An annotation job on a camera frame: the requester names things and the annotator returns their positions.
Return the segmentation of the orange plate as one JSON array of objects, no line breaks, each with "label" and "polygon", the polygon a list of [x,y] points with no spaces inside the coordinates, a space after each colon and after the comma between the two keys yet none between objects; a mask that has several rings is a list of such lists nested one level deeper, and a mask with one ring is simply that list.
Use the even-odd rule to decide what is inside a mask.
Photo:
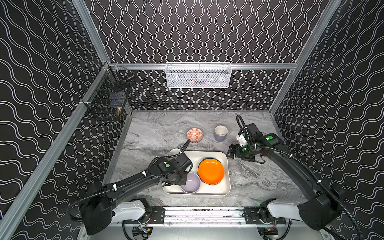
[{"label": "orange plate", "polygon": [[205,159],[198,166],[198,175],[205,184],[217,185],[224,179],[225,169],[220,161]]}]

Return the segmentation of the light blue ceramic mug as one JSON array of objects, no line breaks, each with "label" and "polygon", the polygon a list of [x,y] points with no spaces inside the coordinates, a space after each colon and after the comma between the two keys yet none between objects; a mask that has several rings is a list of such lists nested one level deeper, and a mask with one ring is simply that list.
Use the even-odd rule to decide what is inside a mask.
[{"label": "light blue ceramic mug", "polygon": [[177,155],[180,153],[180,149],[172,149],[170,152],[169,152],[169,156],[173,156],[173,155]]}]

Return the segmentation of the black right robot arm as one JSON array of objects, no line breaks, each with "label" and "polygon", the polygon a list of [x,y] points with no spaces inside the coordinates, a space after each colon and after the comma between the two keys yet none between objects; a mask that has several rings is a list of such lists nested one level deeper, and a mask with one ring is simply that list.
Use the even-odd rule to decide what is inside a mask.
[{"label": "black right robot arm", "polygon": [[342,214],[346,214],[355,228],[358,239],[364,238],[363,232],[352,213],[344,204],[345,190],[337,184],[329,184],[299,158],[295,157],[276,134],[264,135],[255,124],[246,125],[240,115],[236,116],[240,131],[237,135],[238,144],[230,145],[227,156],[240,158],[247,162],[255,162],[256,155],[267,157],[277,164],[299,187],[305,195],[305,203],[278,201],[276,198],[262,202],[257,212],[251,214],[245,208],[246,220],[257,219],[264,224],[277,224],[278,219],[289,219],[290,229],[294,220],[304,222],[309,228],[324,230],[337,240],[342,236],[327,226]]}]

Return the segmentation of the purple ceramic mug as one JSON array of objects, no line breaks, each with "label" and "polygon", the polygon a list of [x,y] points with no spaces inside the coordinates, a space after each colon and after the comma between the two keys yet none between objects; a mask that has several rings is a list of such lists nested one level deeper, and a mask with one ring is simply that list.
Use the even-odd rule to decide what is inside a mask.
[{"label": "purple ceramic mug", "polygon": [[228,134],[228,129],[223,126],[219,125],[215,127],[215,132],[214,132],[214,138],[217,142],[223,142]]}]

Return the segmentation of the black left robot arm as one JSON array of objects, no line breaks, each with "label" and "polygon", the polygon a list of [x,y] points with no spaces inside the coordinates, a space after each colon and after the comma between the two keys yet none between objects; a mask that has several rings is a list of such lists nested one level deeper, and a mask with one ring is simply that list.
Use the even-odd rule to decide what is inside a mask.
[{"label": "black left robot arm", "polygon": [[116,207],[133,195],[160,183],[184,186],[193,167],[184,153],[189,144],[186,141],[175,155],[155,157],[145,170],[122,181],[92,185],[85,196],[67,207],[66,217],[83,223],[87,234],[95,235],[112,223]]}]

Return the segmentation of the lilac ceramic bowl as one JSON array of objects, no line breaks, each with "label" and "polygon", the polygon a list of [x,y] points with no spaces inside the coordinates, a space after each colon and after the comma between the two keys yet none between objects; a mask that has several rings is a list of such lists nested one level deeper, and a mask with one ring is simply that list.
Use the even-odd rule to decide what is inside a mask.
[{"label": "lilac ceramic bowl", "polygon": [[195,194],[201,187],[201,179],[196,173],[188,173],[186,184],[181,186],[185,194]]}]

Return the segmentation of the red rimmed bowl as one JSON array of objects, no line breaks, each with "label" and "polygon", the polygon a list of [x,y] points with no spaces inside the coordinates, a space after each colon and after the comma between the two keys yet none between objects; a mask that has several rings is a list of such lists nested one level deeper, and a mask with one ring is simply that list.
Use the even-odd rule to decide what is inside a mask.
[{"label": "red rimmed bowl", "polygon": [[192,128],[187,131],[186,137],[191,143],[199,143],[204,139],[204,132],[201,129]]}]

